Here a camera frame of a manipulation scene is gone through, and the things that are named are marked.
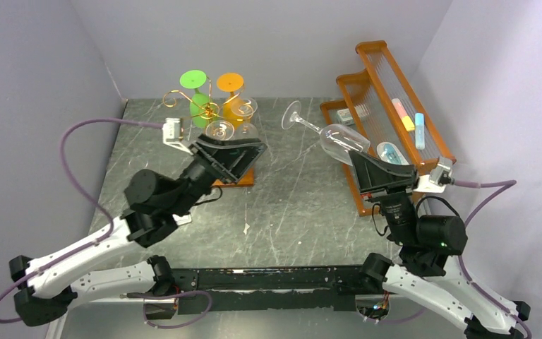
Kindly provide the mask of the clear wine glass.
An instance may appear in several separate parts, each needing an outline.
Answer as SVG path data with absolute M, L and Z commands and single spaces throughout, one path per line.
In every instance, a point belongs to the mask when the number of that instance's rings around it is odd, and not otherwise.
M 306 128 L 316 132 L 319 136 L 322 149 L 333 159 L 352 166 L 349 156 L 350 150 L 367 152 L 371 142 L 355 131 L 354 129 L 342 124 L 329 124 L 324 127 L 316 126 L 305 120 L 301 115 L 301 102 L 293 101 L 285 110 L 282 117 L 282 128 L 290 129 L 295 124 L 301 124 Z
M 252 116 L 258 109 L 258 103 L 249 97 L 236 99 L 231 106 L 231 121 L 235 127 L 235 139 L 257 138 L 258 129 L 251 122 Z
M 234 125 L 223 119 L 212 121 L 205 128 L 206 136 L 221 141 L 231 140 L 234 134 Z

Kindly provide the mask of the orange plastic wine glass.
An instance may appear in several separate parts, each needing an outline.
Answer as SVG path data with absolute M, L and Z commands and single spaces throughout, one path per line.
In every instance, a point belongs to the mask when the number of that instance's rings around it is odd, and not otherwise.
M 223 73 L 217 78 L 217 88 L 228 94 L 228 98 L 222 105 L 222 116 L 225 121 L 237 128 L 243 123 L 244 118 L 236 115 L 233 111 L 234 105 L 240 101 L 240 94 L 244 89 L 244 79 L 238 73 Z

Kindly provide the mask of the green plastic wine glass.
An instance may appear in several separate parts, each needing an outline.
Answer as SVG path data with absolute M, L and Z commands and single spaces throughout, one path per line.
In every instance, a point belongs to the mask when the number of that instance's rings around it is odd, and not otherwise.
M 192 121 L 198 128 L 205 130 L 206 126 L 217 118 L 219 110 L 219 107 L 212 103 L 210 93 L 200 91 L 205 84 L 210 85 L 209 77 L 204 71 L 193 69 L 183 73 L 179 82 L 185 89 L 194 90 L 189 105 Z

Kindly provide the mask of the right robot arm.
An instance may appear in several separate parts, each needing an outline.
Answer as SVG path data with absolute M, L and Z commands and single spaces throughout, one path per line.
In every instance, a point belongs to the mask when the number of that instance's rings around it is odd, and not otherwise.
M 371 253 L 359 271 L 361 287 L 370 293 L 394 293 L 441 315 L 467 338 L 530 338 L 530 306 L 484 287 L 468 271 L 462 254 L 468 242 L 468 220 L 420 214 L 411 199 L 439 199 L 447 185 L 457 185 L 452 161 L 441 157 L 425 175 L 413 165 L 397 165 L 361 151 L 349 152 L 359 193 L 377 204 L 389 238 L 400 245 L 400 263 Z

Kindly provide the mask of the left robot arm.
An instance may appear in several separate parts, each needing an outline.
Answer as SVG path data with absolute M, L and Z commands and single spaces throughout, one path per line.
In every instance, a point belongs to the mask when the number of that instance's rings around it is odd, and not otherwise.
M 169 294 L 174 278 L 160 256 L 123 270 L 100 270 L 99 265 L 166 239 L 178 229 L 178 218 L 203 203 L 215 182 L 237 183 L 267 148 L 258 138 L 219 140 L 200 135 L 187 142 L 165 136 L 163 142 L 191 156 L 178 178 L 142 169 L 124 190 L 127 209 L 109 217 L 103 228 L 53 254 L 11 259 L 15 310 L 25 325 L 50 323 L 73 307 L 115 294 Z

